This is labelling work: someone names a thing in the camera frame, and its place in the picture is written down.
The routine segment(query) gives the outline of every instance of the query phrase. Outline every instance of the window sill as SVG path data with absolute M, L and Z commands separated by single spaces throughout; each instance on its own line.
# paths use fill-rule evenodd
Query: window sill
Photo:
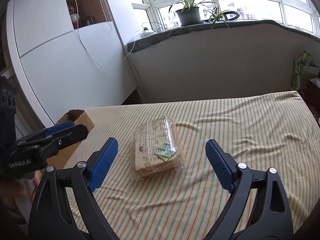
M 243 27 L 243 26 L 251 26 L 251 25 L 258 25 L 258 24 L 272 24 L 279 26 L 285 30 L 302 34 L 304 36 L 307 36 L 309 38 L 312 38 L 318 42 L 320 42 L 320 38 L 315 36 L 314 34 L 303 31 L 301 29 L 297 29 L 295 27 L 283 25 L 280 23 L 277 23 L 273 20 L 260 20 L 260 21 L 233 21 L 228 22 L 228 25 L 225 22 L 218 22 L 215 24 L 214 27 L 212 27 L 211 24 L 204 23 L 204 24 L 197 24 L 197 25 L 190 25 L 185 27 L 177 27 L 170 30 L 162 31 L 159 33 L 155 33 L 151 36 L 147 36 L 141 39 L 134 41 L 131 41 L 127 44 L 128 51 L 131 51 L 131 53 L 138 52 L 140 50 L 146 49 L 150 47 L 151 45 L 155 45 L 161 41 L 165 41 L 170 37 L 179 36 L 191 32 L 199 32 L 199 31 L 206 31 L 211 29 L 220 29 L 220 28 L 235 28 L 235 27 Z

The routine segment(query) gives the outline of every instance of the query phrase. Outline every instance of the label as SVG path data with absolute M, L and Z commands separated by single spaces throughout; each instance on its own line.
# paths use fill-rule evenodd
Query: label
M 155 151 L 155 154 L 164 161 L 167 161 L 173 157 L 175 152 L 176 149 L 174 147 L 171 147 L 170 143 L 164 143 Z
M 22 162 L 9 163 L 10 168 L 20 167 L 24 165 L 31 164 L 30 159 L 23 160 Z

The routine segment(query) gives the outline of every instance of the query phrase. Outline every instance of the cable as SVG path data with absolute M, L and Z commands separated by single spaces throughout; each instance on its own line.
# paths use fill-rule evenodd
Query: cable
M 75 0 L 75 3 L 76 3 L 76 8 L 77 8 L 77 31 L 78 31 L 78 36 L 79 36 L 79 40 L 80 40 L 82 46 L 84 47 L 85 51 L 87 52 L 87 54 L 89 55 L 89 57 L 94 61 L 94 63 L 97 64 L 100 68 L 102 68 L 102 69 L 104 69 L 104 70 L 114 70 L 114 69 L 116 69 L 117 67 L 119 67 L 119 65 L 120 65 L 122 62 L 124 62 L 124 60 L 125 60 L 125 59 L 130 55 L 130 53 L 133 51 L 133 48 L 134 48 L 134 46 L 135 46 L 135 44 L 136 44 L 136 41 L 137 41 L 137 37 L 138 37 L 140 34 L 138 34 L 137 36 L 135 36 L 135 38 L 134 38 L 134 44 L 133 44 L 133 46 L 132 46 L 131 51 L 128 53 L 127 56 L 124 57 L 124 59 L 123 59 L 116 67 L 111 68 L 111 69 L 101 67 L 101 66 L 91 57 L 90 53 L 88 52 L 87 48 L 84 46 L 84 44 L 83 44 L 83 42 L 82 42 L 82 40 L 81 40 L 80 33 L 79 33 L 79 12 L 78 12 L 78 3 L 77 3 L 77 0 Z
M 141 28 L 142 28 L 142 29 L 143 29 L 143 25 L 144 25 L 145 23 L 149 23 L 150 26 L 151 26 L 151 23 L 158 23 L 159 25 L 163 26 L 164 29 L 166 29 L 165 26 L 164 26 L 163 24 L 159 23 L 159 22 L 144 22 L 143 24 L 141 24 Z

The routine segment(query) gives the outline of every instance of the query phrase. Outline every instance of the bread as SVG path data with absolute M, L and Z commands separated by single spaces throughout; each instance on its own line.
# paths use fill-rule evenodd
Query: bread
M 132 173 L 143 178 L 178 167 L 182 149 L 175 121 L 164 116 L 138 127 L 133 134 Z

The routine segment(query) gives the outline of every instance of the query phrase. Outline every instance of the bed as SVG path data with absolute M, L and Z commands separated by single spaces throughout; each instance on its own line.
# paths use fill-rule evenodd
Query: bed
M 118 140 L 118 155 L 94 196 L 120 239 L 202 239 L 207 234 L 229 197 L 205 156 L 204 146 L 211 138 L 237 162 L 257 170 L 278 170 L 289 199 L 294 231 L 320 197 L 320 129 L 295 91 L 100 107 L 87 114 L 95 127 L 65 167 L 87 160 L 108 137 Z M 131 179 L 132 130 L 165 114 L 177 120 L 186 158 L 182 171 Z M 237 230 L 245 227 L 254 197 L 253 192 Z M 68 198 L 78 228 L 85 231 L 70 188 Z

